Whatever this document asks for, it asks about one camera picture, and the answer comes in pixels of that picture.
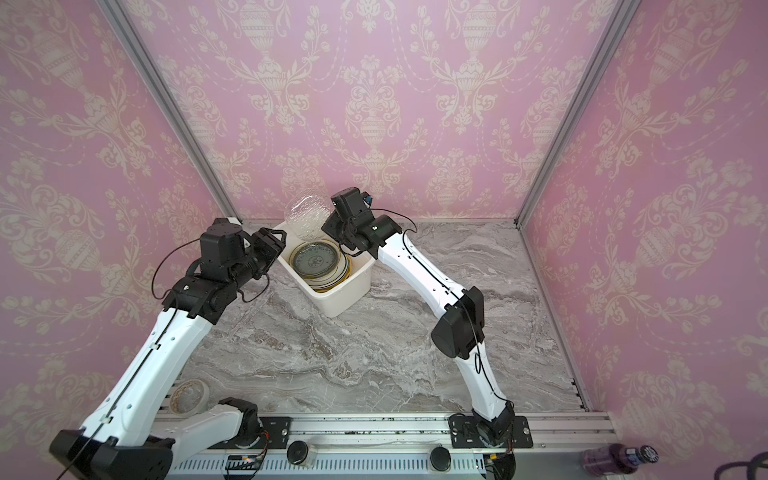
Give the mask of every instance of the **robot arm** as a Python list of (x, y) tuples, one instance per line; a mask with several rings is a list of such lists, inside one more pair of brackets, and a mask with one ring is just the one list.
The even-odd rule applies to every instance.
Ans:
[(515, 419), (512, 402), (498, 387), (485, 351), (482, 292), (467, 290), (425, 258), (394, 220), (370, 210), (371, 197), (357, 188), (332, 197), (336, 211), (323, 231), (351, 250), (368, 251), (419, 292), (439, 319), (432, 330), (438, 349), (454, 359), (472, 398), (478, 433), (492, 446), (504, 444)]
[(215, 443), (253, 444), (261, 433), (258, 411), (238, 399), (222, 400), (164, 431), (150, 430), (191, 353), (238, 289), (264, 275), (283, 248), (282, 230), (262, 228), (251, 236), (239, 224), (216, 219), (200, 236), (200, 259), (165, 298), (164, 311), (117, 385), (79, 430), (56, 435), (51, 454), (78, 478), (117, 478), (125, 472), (133, 475), (125, 478), (164, 478), (179, 462)]

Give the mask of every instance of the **black cable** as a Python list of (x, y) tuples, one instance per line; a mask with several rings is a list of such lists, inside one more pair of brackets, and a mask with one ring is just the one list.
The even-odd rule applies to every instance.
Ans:
[(266, 292), (266, 289), (270, 288), (270, 275), (268, 273), (265, 273), (264, 276), (266, 277), (266, 285), (264, 286), (263, 289), (261, 289), (261, 291), (254, 298), (250, 300), (245, 300), (245, 293), (243, 293), (242, 290), (238, 290), (238, 292), (240, 292), (240, 297), (243, 299), (243, 303), (253, 302), (255, 299), (259, 298), (262, 293)]
[(347, 255), (349, 258), (359, 257), (360, 255), (363, 255), (366, 251), (368, 251), (368, 250), (360, 250), (358, 253), (347, 253), (341, 247), (341, 243), (339, 243), (339, 242), (337, 242), (337, 243), (339, 244), (339, 251), (341, 251), (341, 253)]
[(256, 473), (258, 473), (259, 470), (261, 470), (261, 465), (264, 463), (264, 459), (266, 458), (266, 449), (270, 444), (270, 433), (267, 430), (264, 430), (262, 432), (265, 434), (264, 438), (264, 448), (261, 450), (259, 455), (256, 455), (256, 460), (253, 462), (243, 463), (242, 465), (238, 465), (235, 467), (230, 468), (229, 466), (229, 458), (227, 458), (227, 461), (225, 462), (225, 469), (226, 469), (226, 475), (224, 476), (224, 480), (230, 480), (230, 472), (236, 471), (236, 470), (253, 470), (253, 474), (248, 478), (248, 480), (252, 480), (254, 476), (256, 476)]
[(517, 470), (517, 462), (514, 455), (508, 455), (495, 460), (492, 464), (486, 465), (485, 470), (490, 470), (494, 475), (494, 480), (511, 480)]
[[(433, 274), (433, 273), (432, 273), (432, 272), (429, 270), (429, 268), (427, 268), (427, 266), (426, 266), (424, 263), (422, 263), (422, 262), (421, 262), (421, 261), (420, 261), (420, 260), (419, 260), (419, 259), (418, 259), (418, 258), (417, 258), (417, 257), (416, 257), (414, 254), (413, 254), (413, 252), (412, 252), (412, 251), (411, 251), (411, 250), (408, 248), (408, 245), (406, 244), (406, 233), (408, 233), (409, 231), (411, 231), (411, 232), (413, 232), (413, 233), (418, 233), (418, 232), (419, 232), (419, 231), (418, 231), (418, 227), (416, 226), (416, 222), (414, 222), (413, 220), (411, 220), (410, 218), (406, 217), (406, 216), (405, 216), (405, 215), (403, 215), (403, 214), (399, 214), (399, 213), (397, 213), (397, 212), (393, 212), (393, 211), (391, 211), (391, 210), (387, 210), (386, 208), (372, 208), (371, 210), (383, 210), (383, 211), (385, 211), (385, 212), (390, 212), (391, 214), (399, 215), (400, 217), (406, 218), (406, 219), (407, 219), (409, 222), (413, 223), (413, 226), (414, 226), (414, 228), (416, 228), (416, 230), (413, 230), (413, 229), (410, 229), (410, 228), (408, 228), (408, 229), (405, 229), (405, 230), (402, 232), (402, 245), (403, 245), (403, 247), (406, 249), (406, 252), (408, 252), (408, 255), (409, 255), (410, 257), (412, 257), (414, 260), (416, 260), (416, 262), (418, 262), (418, 263), (419, 263), (419, 265), (421, 265), (421, 266), (422, 266), (422, 268), (423, 268), (424, 270), (426, 270), (426, 272), (427, 272), (427, 273), (429, 273), (429, 275), (430, 275), (430, 276), (431, 276), (433, 279), (435, 279), (435, 280), (437, 281), (437, 283), (439, 283), (439, 284), (440, 284), (440, 286), (442, 286), (442, 288), (444, 288), (444, 289), (445, 289), (445, 291), (447, 291), (447, 292), (450, 292), (450, 293), (451, 293), (451, 294), (452, 294), (452, 295), (453, 295), (453, 296), (456, 298), (456, 300), (458, 300), (458, 304), (462, 306), (462, 308), (464, 309), (464, 313), (466, 313), (466, 314), (467, 314), (467, 319), (471, 319), (471, 318), (472, 318), (472, 316), (471, 316), (471, 315), (469, 315), (469, 310), (467, 310), (467, 307), (464, 305), (464, 303), (462, 303), (462, 301), (461, 301), (461, 299), (458, 297), (458, 295), (456, 295), (456, 294), (453, 292), (453, 290), (451, 290), (450, 288), (448, 288), (448, 287), (447, 287), (447, 286), (446, 286), (446, 285), (445, 285), (445, 284), (442, 282), (442, 280), (440, 280), (440, 279), (439, 279), (439, 278), (438, 278), (438, 277), (437, 277), (435, 274)], [(478, 347), (478, 350), (479, 350), (479, 346), (480, 346), (480, 343), (478, 342), (478, 336), (477, 336), (477, 332), (475, 331), (475, 325), (472, 323), (472, 321), (471, 321), (471, 320), (469, 321), (469, 326), (470, 326), (470, 328), (472, 328), (472, 336), (474, 336), (474, 337), (475, 337), (475, 345)], [(485, 372), (485, 366), (484, 366), (484, 365), (483, 365), (483, 363), (482, 363), (482, 357), (480, 357), (480, 352), (479, 352), (479, 351), (478, 351), (478, 352), (475, 352), (475, 371), (476, 371), (477, 373), (480, 373), (480, 372), (482, 372), (483, 376), (485, 377), (485, 381), (488, 383), (488, 387), (490, 387), (490, 389), (491, 389), (491, 393), (493, 394), (493, 396), (494, 396), (494, 397), (496, 397), (497, 399), (499, 399), (499, 400), (501, 400), (501, 401), (503, 401), (503, 402), (507, 402), (507, 401), (508, 401), (508, 399), (505, 399), (504, 397), (502, 397), (502, 396), (500, 396), (498, 393), (496, 393), (496, 390), (493, 388), (493, 384), (491, 384), (491, 380), (490, 380), (490, 378), (488, 378), (488, 373), (486, 373), (486, 372)]]
[(758, 468), (768, 468), (765, 461), (768, 460), (768, 452), (763, 452), (752, 457), (748, 462), (730, 462), (717, 467), (714, 480), (720, 480), (720, 476), (728, 470), (736, 467), (746, 467), (746, 479), (756, 480)]
[(89, 444), (89, 443), (91, 443), (91, 440), (93, 440), (93, 439), (94, 439), (94, 437), (96, 436), (96, 434), (98, 433), (98, 431), (99, 431), (99, 430), (101, 430), (101, 427), (103, 427), (103, 426), (104, 426), (104, 424), (103, 424), (103, 423), (100, 423), (100, 424), (99, 424), (99, 426), (98, 426), (98, 427), (96, 427), (96, 429), (95, 429), (95, 430), (94, 430), (94, 432), (93, 432), (93, 435), (91, 435), (90, 437), (88, 437), (88, 440), (86, 440), (86, 441), (85, 441), (85, 443), (83, 444), (83, 446), (82, 446), (82, 447), (80, 447), (80, 450), (78, 450), (78, 452), (77, 452), (77, 453), (74, 455), (74, 458), (73, 458), (73, 459), (72, 459), (72, 460), (69, 462), (69, 464), (68, 464), (68, 465), (67, 465), (67, 466), (64, 468), (64, 471), (63, 471), (63, 472), (61, 472), (60, 474), (58, 474), (58, 477), (56, 477), (56, 480), (61, 480), (61, 477), (63, 477), (63, 476), (64, 476), (64, 475), (65, 475), (67, 472), (69, 472), (69, 469), (70, 469), (70, 468), (72, 468), (72, 466), (74, 465), (74, 463), (75, 463), (75, 462), (78, 460), (78, 458), (80, 458), (80, 455), (82, 454), (82, 452), (85, 452), (85, 447), (87, 447), (87, 446), (88, 446), (88, 444)]
[[(177, 297), (176, 297), (175, 293), (174, 293), (174, 303), (177, 303)], [(165, 334), (165, 333), (168, 331), (168, 327), (170, 326), (171, 322), (173, 322), (173, 321), (174, 321), (174, 318), (176, 318), (176, 312), (178, 312), (178, 311), (179, 311), (179, 309), (178, 309), (178, 308), (174, 308), (174, 314), (170, 316), (170, 320), (168, 320), (168, 323), (167, 323), (167, 325), (165, 326), (165, 328), (163, 328), (163, 331), (161, 332), (161, 334), (159, 335), (159, 337), (157, 338), (157, 340), (155, 340), (155, 343), (159, 343), (159, 342), (160, 342), (160, 339), (161, 339), (161, 338), (163, 337), (163, 335), (164, 335), (164, 334)], [(145, 362), (147, 362), (147, 359), (149, 358), (149, 355), (151, 355), (151, 353), (152, 353), (153, 351), (154, 351), (153, 349), (149, 349), (149, 351), (147, 352), (147, 355), (146, 355), (146, 356), (144, 356), (144, 359), (142, 359), (142, 360), (141, 360), (141, 363), (139, 363), (139, 366), (138, 366), (138, 367), (136, 368), (136, 370), (134, 371), (134, 374), (133, 374), (133, 375), (131, 375), (131, 377), (128, 379), (128, 381), (127, 381), (127, 382), (126, 382), (126, 384), (125, 384), (125, 387), (123, 387), (123, 389), (120, 391), (120, 393), (118, 394), (118, 396), (117, 396), (117, 397), (114, 399), (114, 402), (112, 402), (112, 405), (110, 406), (110, 408), (109, 408), (109, 410), (107, 411), (106, 415), (104, 415), (104, 418), (105, 418), (105, 419), (108, 419), (108, 418), (109, 418), (109, 415), (110, 415), (110, 414), (111, 414), (111, 413), (114, 411), (114, 409), (115, 409), (115, 408), (117, 408), (117, 406), (118, 406), (118, 402), (119, 402), (119, 401), (120, 401), (120, 399), (122, 398), (122, 396), (123, 396), (123, 394), (125, 393), (125, 391), (126, 391), (126, 390), (128, 390), (128, 386), (129, 386), (129, 385), (130, 385), (130, 384), (131, 384), (131, 383), (134, 381), (134, 379), (136, 378), (136, 375), (139, 373), (139, 370), (141, 370), (141, 367), (144, 365), (144, 363), (145, 363)], [(94, 430), (93, 434), (92, 434), (92, 435), (91, 435), (91, 436), (88, 438), (88, 440), (86, 440), (86, 441), (85, 441), (85, 443), (83, 444), (83, 446), (82, 446), (82, 447), (80, 447), (80, 450), (78, 450), (78, 453), (76, 453), (76, 454), (75, 454), (75, 456), (72, 458), (72, 460), (69, 462), (69, 464), (68, 464), (68, 465), (67, 465), (67, 466), (64, 468), (64, 471), (63, 471), (63, 472), (61, 472), (61, 473), (59, 474), (59, 476), (58, 476), (58, 477), (56, 477), (56, 480), (61, 480), (61, 477), (63, 477), (63, 476), (64, 476), (64, 475), (65, 475), (65, 474), (66, 474), (66, 473), (69, 471), (69, 469), (70, 469), (70, 468), (71, 468), (71, 467), (74, 465), (75, 461), (77, 461), (77, 459), (80, 457), (80, 455), (82, 454), (82, 452), (84, 452), (84, 451), (85, 451), (85, 447), (87, 447), (87, 446), (88, 446), (88, 443), (90, 443), (90, 442), (91, 442), (91, 440), (92, 440), (92, 439), (93, 439), (93, 438), (96, 436), (96, 434), (97, 434), (97, 433), (99, 433), (99, 430), (101, 430), (101, 427), (103, 427), (103, 426), (104, 426), (104, 423), (100, 423), (100, 424), (98, 425), (98, 427), (96, 427), (96, 429)]]
[(196, 239), (194, 239), (194, 240), (190, 240), (190, 241), (188, 241), (188, 242), (186, 242), (186, 243), (184, 243), (184, 244), (182, 244), (182, 245), (179, 245), (178, 247), (176, 247), (176, 248), (174, 248), (173, 250), (171, 250), (171, 251), (170, 251), (170, 253), (169, 253), (168, 255), (166, 255), (166, 256), (165, 256), (165, 258), (163, 258), (163, 259), (160, 261), (160, 265), (158, 265), (158, 266), (157, 266), (157, 268), (156, 268), (156, 269), (155, 269), (155, 271), (154, 271), (154, 275), (152, 275), (152, 283), (150, 284), (150, 290), (151, 290), (151, 292), (152, 292), (152, 296), (153, 296), (153, 297), (154, 297), (156, 300), (162, 300), (162, 299), (164, 299), (164, 298), (165, 298), (165, 296), (168, 294), (168, 292), (170, 292), (170, 288), (169, 288), (168, 290), (165, 290), (165, 292), (164, 292), (164, 293), (163, 293), (163, 295), (161, 295), (161, 296), (157, 296), (157, 295), (155, 295), (155, 294), (154, 294), (154, 279), (157, 277), (157, 272), (159, 272), (159, 271), (160, 271), (160, 267), (161, 267), (161, 266), (163, 266), (163, 263), (165, 263), (165, 260), (168, 260), (168, 257), (170, 257), (171, 255), (173, 255), (173, 253), (174, 253), (176, 250), (179, 250), (180, 248), (184, 248), (184, 247), (186, 247), (187, 245), (189, 245), (190, 243), (195, 243), (195, 242), (197, 242), (199, 239), (200, 239), (200, 238), (198, 237), (198, 238), (196, 238)]

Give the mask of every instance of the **red wire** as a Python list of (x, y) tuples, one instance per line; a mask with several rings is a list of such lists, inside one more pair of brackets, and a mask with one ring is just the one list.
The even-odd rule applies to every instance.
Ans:
[(270, 444), (270, 433), (267, 430), (264, 430), (262, 433), (265, 435), (266, 440), (264, 441), (264, 448), (261, 450), (259, 457), (266, 453), (266, 447)]

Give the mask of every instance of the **white plastic bin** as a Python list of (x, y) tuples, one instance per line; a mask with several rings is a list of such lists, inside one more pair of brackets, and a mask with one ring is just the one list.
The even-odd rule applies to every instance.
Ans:
[[(288, 274), (299, 284), (301, 290), (312, 300), (312, 303), (323, 312), (323, 315), (332, 318), (338, 316), (341, 312), (350, 308), (357, 300), (360, 300), (363, 295), (368, 293), (368, 290), (371, 290), (371, 273), (373, 272), (373, 264), (376, 262), (376, 259), (367, 252), (349, 259), (351, 263), (349, 278), (339, 285), (325, 293), (317, 293), (315, 290), (312, 290), (312, 287), (307, 285), (299, 274), (291, 268), (290, 263), (288, 263), (290, 254), (304, 240), (297, 237), (285, 222), (282, 222), (275, 228), (285, 230), (288, 235), (286, 238), (286, 248), (277, 258), (278, 261), (288, 270)], [(323, 238), (333, 242), (333, 239), (327, 235)]]

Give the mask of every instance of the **black cable hose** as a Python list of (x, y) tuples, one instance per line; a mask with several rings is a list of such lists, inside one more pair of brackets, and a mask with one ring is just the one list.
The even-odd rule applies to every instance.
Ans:
[[(174, 303), (176, 303), (176, 302), (177, 302), (177, 298), (176, 298), (176, 296), (174, 294)], [(166, 324), (165, 328), (163, 328), (163, 331), (161, 332), (161, 334), (159, 335), (157, 340), (155, 340), (155, 343), (159, 343), (161, 338), (163, 338), (163, 335), (168, 331), (168, 327), (174, 321), (174, 318), (176, 318), (176, 312), (178, 312), (178, 311), (179, 311), (178, 308), (174, 308), (174, 314), (170, 316), (170, 320), (168, 320), (168, 323)], [(131, 377), (126, 382), (125, 387), (123, 387), (123, 389), (120, 391), (118, 396), (114, 399), (114, 402), (112, 402), (112, 405), (109, 407), (109, 410), (107, 411), (106, 415), (104, 415), (104, 417), (106, 419), (108, 419), (109, 415), (114, 411), (115, 408), (117, 408), (118, 402), (122, 398), (122, 396), (125, 393), (125, 391), (128, 390), (128, 386), (130, 386), (131, 383), (134, 381), (134, 379), (136, 378), (136, 375), (139, 373), (139, 370), (141, 370), (141, 367), (147, 362), (147, 359), (149, 358), (149, 355), (151, 355), (153, 351), (154, 351), (153, 349), (149, 349), (149, 351), (147, 352), (147, 355), (144, 356), (144, 358), (141, 360), (141, 363), (139, 363), (139, 366), (134, 371), (133, 375), (131, 375)], [(85, 451), (85, 447), (87, 447), (88, 444), (91, 443), (91, 440), (96, 436), (97, 433), (99, 433), (99, 430), (101, 430), (101, 427), (103, 427), (103, 426), (104, 426), (104, 423), (100, 423), (99, 426), (96, 427), (96, 429), (94, 430), (93, 434), (88, 438), (88, 440), (85, 441), (83, 446), (80, 447), (80, 450), (78, 450), (78, 452), (74, 455), (74, 457), (69, 462), (69, 464), (64, 468), (64, 471), (61, 472), (58, 477), (56, 477), (56, 480), (61, 480), (61, 477), (63, 477), (69, 471), (69, 469), (74, 465), (74, 463), (77, 461), (77, 459), (80, 458), (80, 455)]]
[(765, 461), (768, 460), (768, 452), (758, 453), (748, 462), (730, 462), (717, 467), (715, 470), (714, 480), (720, 480), (720, 476), (736, 467), (746, 467), (746, 480), (757, 479), (758, 468), (768, 468), (768, 464)]
[(266, 277), (266, 285), (264, 286), (263, 289), (261, 289), (261, 291), (254, 298), (250, 300), (245, 300), (245, 293), (243, 293), (242, 290), (238, 290), (238, 292), (240, 292), (240, 297), (243, 299), (243, 303), (253, 302), (255, 299), (259, 298), (262, 293), (266, 292), (266, 289), (270, 288), (270, 275), (268, 273), (265, 273), (264, 276)]
[(348, 253), (348, 252), (344, 251), (344, 249), (342, 248), (341, 243), (339, 243), (339, 250), (341, 251), (341, 253), (347, 255), (349, 258), (359, 257), (360, 255), (363, 255), (366, 251), (368, 251), (368, 250), (360, 250), (357, 253)]
[(179, 249), (181, 249), (181, 248), (184, 248), (184, 247), (186, 247), (187, 245), (189, 245), (189, 244), (191, 244), (191, 243), (195, 243), (195, 242), (197, 242), (199, 239), (200, 239), (200, 238), (198, 237), (198, 238), (196, 238), (196, 239), (194, 239), (194, 240), (190, 240), (190, 241), (188, 241), (188, 242), (186, 242), (186, 243), (182, 243), (182, 244), (181, 244), (181, 245), (179, 245), (178, 247), (176, 247), (176, 248), (174, 248), (173, 250), (171, 250), (171, 251), (168, 253), (168, 255), (166, 255), (166, 256), (165, 256), (165, 258), (163, 258), (162, 260), (160, 260), (160, 264), (159, 264), (159, 265), (157, 265), (157, 268), (154, 270), (154, 274), (152, 275), (152, 283), (150, 283), (150, 291), (152, 292), (152, 296), (153, 296), (153, 297), (154, 297), (156, 300), (162, 300), (162, 299), (164, 299), (164, 298), (165, 298), (165, 296), (168, 294), (168, 292), (170, 292), (170, 288), (169, 288), (168, 290), (165, 290), (165, 292), (164, 292), (164, 293), (163, 293), (161, 296), (157, 296), (157, 295), (155, 295), (155, 294), (154, 294), (154, 279), (155, 279), (155, 278), (157, 278), (157, 272), (159, 272), (159, 271), (160, 271), (160, 267), (161, 267), (161, 266), (163, 266), (163, 263), (165, 263), (165, 260), (168, 260), (168, 257), (170, 257), (171, 255), (173, 255), (173, 253), (174, 253), (176, 250), (179, 250)]
[[(471, 319), (471, 318), (472, 318), (472, 316), (469, 314), (469, 310), (467, 310), (467, 307), (464, 305), (464, 303), (462, 303), (462, 301), (461, 301), (461, 299), (458, 297), (458, 295), (456, 295), (456, 294), (453, 292), (453, 290), (451, 290), (450, 288), (448, 288), (448, 287), (447, 287), (447, 286), (446, 286), (446, 285), (445, 285), (445, 284), (442, 282), (442, 280), (440, 280), (440, 279), (439, 279), (439, 278), (438, 278), (438, 277), (437, 277), (437, 276), (436, 276), (434, 273), (432, 273), (432, 272), (429, 270), (429, 268), (427, 268), (427, 266), (426, 266), (424, 263), (422, 263), (422, 262), (421, 262), (421, 260), (419, 260), (419, 259), (418, 259), (418, 258), (417, 258), (417, 257), (416, 257), (414, 254), (413, 254), (413, 252), (412, 252), (412, 251), (411, 251), (411, 250), (408, 248), (408, 245), (406, 244), (406, 234), (407, 234), (409, 231), (411, 231), (411, 232), (413, 232), (413, 233), (418, 233), (418, 232), (419, 232), (419, 228), (416, 226), (416, 222), (414, 222), (414, 221), (413, 221), (413, 220), (411, 220), (409, 217), (406, 217), (406, 216), (405, 216), (405, 215), (403, 215), (403, 214), (399, 214), (398, 212), (394, 212), (394, 211), (392, 211), (392, 210), (387, 210), (386, 208), (372, 208), (371, 210), (381, 210), (381, 211), (385, 211), (385, 212), (390, 212), (391, 214), (394, 214), (394, 215), (399, 215), (400, 217), (403, 217), (403, 218), (405, 218), (407, 221), (409, 221), (410, 223), (412, 223), (412, 224), (413, 224), (413, 228), (414, 228), (415, 230), (413, 230), (413, 229), (411, 229), (411, 228), (407, 228), (407, 229), (405, 229), (405, 230), (402, 232), (402, 246), (403, 246), (403, 247), (406, 249), (406, 252), (408, 252), (408, 255), (409, 255), (411, 258), (413, 258), (414, 260), (416, 260), (416, 262), (418, 262), (418, 263), (419, 263), (419, 265), (421, 265), (421, 266), (422, 266), (422, 268), (423, 268), (424, 270), (426, 270), (426, 272), (427, 272), (427, 273), (429, 273), (429, 275), (430, 275), (430, 276), (431, 276), (433, 279), (435, 279), (435, 281), (436, 281), (437, 283), (439, 283), (439, 284), (440, 284), (440, 286), (441, 286), (442, 288), (444, 288), (444, 289), (445, 289), (445, 291), (447, 291), (447, 292), (450, 292), (450, 293), (451, 293), (451, 294), (452, 294), (452, 295), (453, 295), (453, 296), (456, 298), (456, 300), (458, 301), (458, 304), (459, 304), (459, 305), (461, 305), (461, 306), (462, 306), (462, 308), (464, 309), (464, 313), (466, 313), (466, 314), (467, 314), (467, 320)], [(491, 380), (490, 380), (490, 378), (488, 378), (488, 374), (485, 372), (485, 366), (483, 365), (483, 362), (482, 362), (482, 357), (480, 357), (480, 352), (479, 352), (480, 343), (478, 342), (478, 336), (477, 336), (477, 332), (475, 331), (475, 325), (474, 325), (474, 324), (472, 324), (472, 321), (471, 321), (471, 320), (469, 321), (469, 326), (470, 326), (470, 328), (472, 328), (472, 335), (475, 337), (475, 345), (478, 347), (478, 352), (475, 352), (475, 371), (476, 371), (477, 373), (480, 373), (480, 372), (482, 372), (483, 376), (485, 377), (485, 381), (488, 383), (488, 387), (490, 387), (490, 388), (491, 388), (491, 393), (493, 393), (493, 396), (495, 396), (497, 399), (499, 399), (499, 400), (501, 400), (501, 401), (503, 401), (503, 402), (507, 402), (507, 401), (508, 401), (508, 399), (505, 399), (504, 397), (502, 397), (502, 396), (500, 396), (499, 394), (497, 394), (497, 393), (496, 393), (496, 390), (493, 388), (493, 384), (491, 384)]]
[(499, 480), (511, 480), (517, 470), (517, 461), (514, 455), (505, 455), (494, 460), (491, 465), (486, 465), (485, 469), (493, 472), (494, 477)]

